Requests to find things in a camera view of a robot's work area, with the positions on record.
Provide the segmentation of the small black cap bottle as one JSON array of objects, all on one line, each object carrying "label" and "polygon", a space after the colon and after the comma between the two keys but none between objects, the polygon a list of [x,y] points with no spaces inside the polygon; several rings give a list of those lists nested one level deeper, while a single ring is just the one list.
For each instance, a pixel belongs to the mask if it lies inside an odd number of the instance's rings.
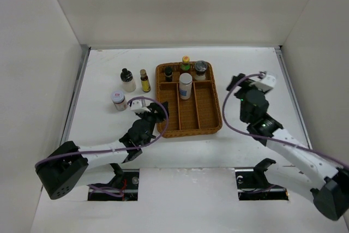
[{"label": "small black cap bottle", "polygon": [[166,82],[172,82],[173,79],[173,70],[171,67],[166,67],[164,70],[164,74],[165,74],[165,80]]}]

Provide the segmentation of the black stopper white bottle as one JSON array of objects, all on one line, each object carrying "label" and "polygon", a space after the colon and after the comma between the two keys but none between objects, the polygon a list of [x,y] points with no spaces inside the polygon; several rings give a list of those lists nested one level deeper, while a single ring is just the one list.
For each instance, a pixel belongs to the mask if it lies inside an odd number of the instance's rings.
[{"label": "black stopper white bottle", "polygon": [[136,82],[133,74],[127,68],[123,68],[121,71],[121,81],[126,92],[133,92],[136,90]]}]

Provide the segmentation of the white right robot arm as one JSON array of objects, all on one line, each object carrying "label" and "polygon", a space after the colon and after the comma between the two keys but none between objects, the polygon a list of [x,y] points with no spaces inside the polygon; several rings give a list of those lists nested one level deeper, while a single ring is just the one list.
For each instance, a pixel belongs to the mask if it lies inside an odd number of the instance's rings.
[{"label": "white right robot arm", "polygon": [[275,76],[261,71],[233,76],[227,86],[229,95],[240,101],[239,119],[248,125],[244,132],[229,128],[252,137],[291,163],[287,168],[266,158],[254,167],[253,181],[259,187],[290,189],[312,202],[323,216],[337,221],[348,211],[348,165],[305,147],[268,114],[266,94],[275,85]]}]

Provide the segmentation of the yellow label brown bottle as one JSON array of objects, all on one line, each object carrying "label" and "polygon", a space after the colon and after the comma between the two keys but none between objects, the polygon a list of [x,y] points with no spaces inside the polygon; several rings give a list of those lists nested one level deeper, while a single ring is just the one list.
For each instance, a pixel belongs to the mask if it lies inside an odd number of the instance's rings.
[{"label": "yellow label brown bottle", "polygon": [[150,92],[151,85],[150,85],[149,78],[148,78],[148,75],[147,75],[147,72],[145,69],[140,70],[140,79],[141,79],[142,90],[146,93]]}]

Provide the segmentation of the white lid brown jar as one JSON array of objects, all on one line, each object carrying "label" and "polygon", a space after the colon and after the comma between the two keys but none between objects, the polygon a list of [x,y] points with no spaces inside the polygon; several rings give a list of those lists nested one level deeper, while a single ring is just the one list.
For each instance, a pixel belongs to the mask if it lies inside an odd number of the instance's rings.
[{"label": "white lid brown jar", "polygon": [[123,91],[114,91],[111,94],[111,100],[118,111],[124,111],[127,108],[127,100]]}]

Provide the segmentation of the silver lid tall jar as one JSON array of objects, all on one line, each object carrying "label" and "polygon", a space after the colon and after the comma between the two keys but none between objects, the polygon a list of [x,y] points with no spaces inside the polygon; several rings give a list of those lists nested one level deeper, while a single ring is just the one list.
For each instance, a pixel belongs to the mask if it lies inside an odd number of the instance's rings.
[{"label": "silver lid tall jar", "polygon": [[191,96],[192,76],[189,73],[182,73],[179,77],[179,95],[183,100]]}]

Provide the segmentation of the black cap salt grinder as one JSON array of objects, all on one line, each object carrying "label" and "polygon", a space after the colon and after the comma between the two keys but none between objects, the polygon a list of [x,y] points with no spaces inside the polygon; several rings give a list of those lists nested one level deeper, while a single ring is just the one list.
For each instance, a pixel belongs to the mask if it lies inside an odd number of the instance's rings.
[{"label": "black cap salt grinder", "polygon": [[208,64],[205,61],[197,61],[194,65],[195,69],[195,80],[204,81],[206,80],[206,71],[208,69]]}]

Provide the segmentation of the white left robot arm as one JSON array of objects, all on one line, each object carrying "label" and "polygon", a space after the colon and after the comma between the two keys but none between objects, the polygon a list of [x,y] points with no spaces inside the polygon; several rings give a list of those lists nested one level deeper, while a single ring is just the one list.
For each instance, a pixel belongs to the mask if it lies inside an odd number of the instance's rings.
[{"label": "white left robot arm", "polygon": [[97,146],[78,146],[66,141],[36,163],[36,174],[50,199],[60,199],[78,186],[105,193],[108,188],[122,184],[124,173],[120,164],[133,161],[143,148],[159,140],[153,134],[156,124],[169,124],[168,102],[151,99],[145,105],[145,100],[136,97],[129,102],[138,119],[120,139]]}]

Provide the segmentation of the brown wicker divided tray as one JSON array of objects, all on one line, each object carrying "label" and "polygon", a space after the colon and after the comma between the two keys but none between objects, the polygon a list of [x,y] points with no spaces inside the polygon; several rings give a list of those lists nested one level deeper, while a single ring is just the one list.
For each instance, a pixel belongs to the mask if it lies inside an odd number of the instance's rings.
[{"label": "brown wicker divided tray", "polygon": [[[172,82],[166,82],[164,70],[173,70]],[[156,67],[156,100],[169,103],[169,124],[158,123],[158,132],[166,131],[164,138],[210,135],[222,128],[222,116],[215,85],[213,68],[208,64],[206,80],[193,80],[191,96],[183,100],[179,95],[180,63],[164,63]]]}]

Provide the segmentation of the yellow cap sauce bottle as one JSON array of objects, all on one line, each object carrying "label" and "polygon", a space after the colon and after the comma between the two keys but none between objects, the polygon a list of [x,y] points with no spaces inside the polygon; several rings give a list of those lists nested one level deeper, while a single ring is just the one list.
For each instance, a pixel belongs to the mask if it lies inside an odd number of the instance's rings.
[{"label": "yellow cap sauce bottle", "polygon": [[189,56],[183,56],[182,57],[182,63],[180,65],[180,73],[189,73],[190,72],[190,57]]}]

